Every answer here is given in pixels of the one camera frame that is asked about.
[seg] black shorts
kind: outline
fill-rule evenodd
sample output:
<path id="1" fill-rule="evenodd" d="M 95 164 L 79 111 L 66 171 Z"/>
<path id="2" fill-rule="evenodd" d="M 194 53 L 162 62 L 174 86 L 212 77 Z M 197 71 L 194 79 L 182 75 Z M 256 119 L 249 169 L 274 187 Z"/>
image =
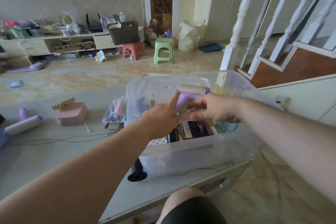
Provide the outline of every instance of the black shorts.
<path id="1" fill-rule="evenodd" d="M 227 224 L 222 213 L 207 197 L 193 197 L 171 210 L 161 224 Z"/>

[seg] human arm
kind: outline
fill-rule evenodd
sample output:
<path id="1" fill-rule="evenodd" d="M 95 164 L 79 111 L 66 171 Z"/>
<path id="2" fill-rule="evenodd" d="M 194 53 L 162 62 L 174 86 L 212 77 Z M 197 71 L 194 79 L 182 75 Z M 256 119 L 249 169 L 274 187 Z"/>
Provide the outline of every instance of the human arm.
<path id="1" fill-rule="evenodd" d="M 194 120 L 240 120 L 336 203 L 336 127 L 243 98 L 209 94 L 187 106 Z"/>
<path id="2" fill-rule="evenodd" d="M 34 179 L 0 202 L 0 223 L 97 223 L 150 140 L 168 135 L 179 93 L 98 146 Z"/>

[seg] green plastic stool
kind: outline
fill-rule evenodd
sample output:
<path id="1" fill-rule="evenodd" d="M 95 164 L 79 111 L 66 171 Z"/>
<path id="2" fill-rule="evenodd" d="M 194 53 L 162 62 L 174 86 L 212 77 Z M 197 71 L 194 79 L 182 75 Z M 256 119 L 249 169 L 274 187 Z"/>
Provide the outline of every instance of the green plastic stool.
<path id="1" fill-rule="evenodd" d="M 159 57 L 159 53 L 169 53 L 168 58 Z M 169 61 L 170 64 L 174 64 L 174 44 L 171 38 L 158 38 L 155 41 L 155 53 L 154 64 L 158 61 Z"/>

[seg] clear plastic storage box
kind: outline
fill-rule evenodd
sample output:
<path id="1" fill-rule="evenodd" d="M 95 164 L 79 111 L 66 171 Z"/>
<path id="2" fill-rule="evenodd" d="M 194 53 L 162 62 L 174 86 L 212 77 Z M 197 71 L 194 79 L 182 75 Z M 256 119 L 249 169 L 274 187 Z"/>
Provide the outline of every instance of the clear plastic storage box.
<path id="1" fill-rule="evenodd" d="M 127 85 L 125 126 L 137 121 L 150 109 L 151 95 L 154 95 L 156 104 L 166 103 L 182 84 L 209 87 L 212 93 L 256 99 L 277 107 L 245 77 L 230 70 L 146 77 Z M 164 176 L 234 159 L 249 159 L 262 144 L 261 139 L 241 122 L 233 132 L 146 147 L 139 159 L 149 177 Z"/>

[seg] red plastic stool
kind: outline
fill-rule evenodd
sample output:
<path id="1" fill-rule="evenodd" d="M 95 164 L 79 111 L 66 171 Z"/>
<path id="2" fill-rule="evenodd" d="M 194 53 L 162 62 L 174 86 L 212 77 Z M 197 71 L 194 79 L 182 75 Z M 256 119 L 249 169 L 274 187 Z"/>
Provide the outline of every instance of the red plastic stool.
<path id="1" fill-rule="evenodd" d="M 141 42 L 133 43 L 133 44 L 123 44 L 123 57 L 125 57 L 125 50 L 130 50 L 133 60 L 138 60 L 140 54 L 145 56 L 145 50 Z"/>

